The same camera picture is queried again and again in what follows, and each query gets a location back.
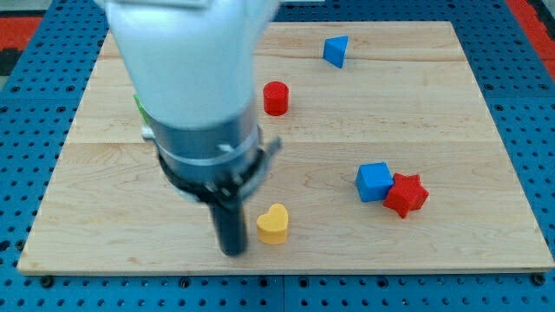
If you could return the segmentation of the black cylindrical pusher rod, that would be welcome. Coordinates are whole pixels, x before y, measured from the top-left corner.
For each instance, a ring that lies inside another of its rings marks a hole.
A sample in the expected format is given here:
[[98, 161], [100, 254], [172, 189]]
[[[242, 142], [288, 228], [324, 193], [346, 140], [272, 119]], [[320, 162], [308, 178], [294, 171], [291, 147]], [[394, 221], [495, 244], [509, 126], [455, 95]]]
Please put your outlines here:
[[209, 204], [212, 222], [221, 251], [236, 257], [243, 254], [247, 246], [245, 214], [240, 199], [224, 203]]

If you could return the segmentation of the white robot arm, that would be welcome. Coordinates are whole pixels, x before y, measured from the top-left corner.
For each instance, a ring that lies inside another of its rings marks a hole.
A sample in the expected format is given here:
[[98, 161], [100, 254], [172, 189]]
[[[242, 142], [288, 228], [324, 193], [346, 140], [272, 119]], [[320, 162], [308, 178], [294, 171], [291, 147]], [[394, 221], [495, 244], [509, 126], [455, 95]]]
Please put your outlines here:
[[245, 251], [243, 203], [261, 185], [280, 139], [258, 124], [253, 53], [273, 0], [102, 0], [109, 29], [171, 185], [209, 206], [220, 249]]

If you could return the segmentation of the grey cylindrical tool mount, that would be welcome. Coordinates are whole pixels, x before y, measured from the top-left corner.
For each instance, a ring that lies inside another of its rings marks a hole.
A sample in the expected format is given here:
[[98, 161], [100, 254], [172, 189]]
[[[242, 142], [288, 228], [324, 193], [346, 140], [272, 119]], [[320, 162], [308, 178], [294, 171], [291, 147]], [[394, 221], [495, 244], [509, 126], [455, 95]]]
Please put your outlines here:
[[198, 110], [191, 116], [189, 121], [182, 115], [173, 125], [143, 111], [141, 135], [156, 146], [168, 181], [192, 201], [249, 198], [268, 175], [282, 140], [263, 143], [252, 102], [232, 114], [212, 109], [205, 125]]

